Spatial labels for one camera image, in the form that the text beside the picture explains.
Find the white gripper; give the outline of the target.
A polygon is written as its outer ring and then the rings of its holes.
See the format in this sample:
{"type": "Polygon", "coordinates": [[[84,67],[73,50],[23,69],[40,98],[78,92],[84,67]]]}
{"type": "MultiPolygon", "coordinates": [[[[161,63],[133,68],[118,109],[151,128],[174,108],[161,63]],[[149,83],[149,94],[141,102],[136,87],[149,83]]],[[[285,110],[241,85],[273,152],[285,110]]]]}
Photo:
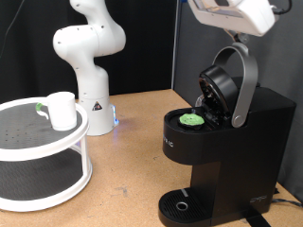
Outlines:
{"type": "Polygon", "coordinates": [[[236,43],[247,44],[247,34],[263,36],[276,22],[268,0],[187,1],[201,24],[240,32],[233,35],[236,43]]]}

